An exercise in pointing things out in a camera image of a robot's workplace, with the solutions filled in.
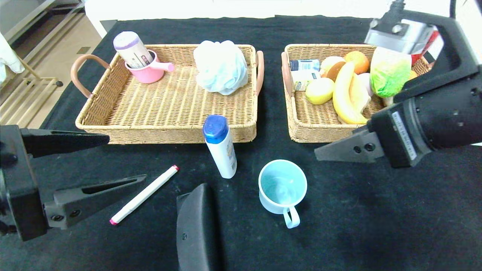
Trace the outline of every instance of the green vegetable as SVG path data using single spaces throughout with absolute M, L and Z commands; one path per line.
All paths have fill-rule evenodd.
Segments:
M 412 67 L 409 54 L 377 47 L 370 66 L 370 85 L 379 97 L 386 98 L 397 94 L 408 81 Z

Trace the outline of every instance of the yellow banana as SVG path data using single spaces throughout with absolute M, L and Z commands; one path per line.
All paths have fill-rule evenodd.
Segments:
M 368 103 L 372 100 L 366 86 L 362 83 L 356 73 L 353 74 L 350 84 L 350 101 L 355 111 L 362 113 L 367 107 Z
M 366 124 L 368 121 L 360 112 L 357 112 L 350 101 L 349 88 L 355 70 L 355 64 L 348 62 L 343 65 L 335 81 L 333 92 L 333 106 L 338 116 L 348 124 Z

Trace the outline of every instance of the small bottle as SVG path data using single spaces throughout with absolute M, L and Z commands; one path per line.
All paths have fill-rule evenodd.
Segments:
M 221 115 L 209 115 L 204 121 L 202 133 L 221 177 L 231 179 L 236 173 L 238 162 L 228 120 Z
M 143 68 L 154 61 L 154 56 L 149 53 L 135 32 L 121 32 L 114 38 L 113 44 L 130 68 Z

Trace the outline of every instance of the basket handle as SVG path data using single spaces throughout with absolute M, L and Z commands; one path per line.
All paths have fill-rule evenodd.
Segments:
M 258 67 L 258 76 L 256 79 L 256 96 L 259 95 L 261 87 L 263 86 L 263 80 L 265 79 L 265 55 L 263 51 L 256 52 L 256 64 Z
M 93 55 L 93 54 L 83 54 L 83 55 L 79 56 L 79 58 L 77 58 L 77 60 L 74 61 L 74 64 L 72 64 L 72 68 L 70 69 L 70 79 L 72 80 L 74 85 L 80 90 L 80 92 L 82 92 L 82 94 L 84 94 L 84 96 L 86 96 L 87 99 L 88 99 L 92 96 L 92 93 L 90 91 L 88 91 L 84 87 L 84 85 L 82 85 L 82 83 L 79 81 L 79 78 L 77 76 L 77 72 L 79 71 L 80 67 L 82 66 L 82 64 L 84 64 L 84 62 L 87 59 L 93 59 L 93 60 L 97 61 L 99 64 L 101 64 L 106 69 L 110 68 L 110 66 L 109 66 L 109 64 L 107 64 L 107 62 L 100 59 L 100 57 L 98 57 L 96 55 Z
M 281 73 L 283 75 L 284 87 L 289 97 L 293 97 L 293 78 L 291 77 L 290 67 L 288 66 L 288 54 L 281 53 Z

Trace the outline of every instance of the white towel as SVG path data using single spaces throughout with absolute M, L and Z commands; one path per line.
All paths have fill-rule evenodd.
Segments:
M 0 85 L 7 78 L 5 66 L 8 66 L 14 73 L 21 73 L 25 70 L 18 56 L 10 48 L 3 35 L 0 34 Z

